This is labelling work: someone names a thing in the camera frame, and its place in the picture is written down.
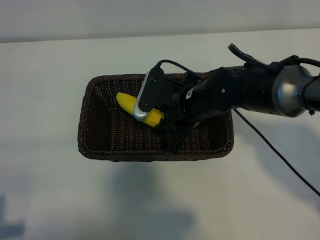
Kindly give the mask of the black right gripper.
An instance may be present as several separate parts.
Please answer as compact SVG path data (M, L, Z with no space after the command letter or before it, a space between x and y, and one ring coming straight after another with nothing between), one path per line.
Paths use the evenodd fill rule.
M164 154L175 156L192 127L221 114L221 83L207 79L182 82L167 79L163 94L166 144Z

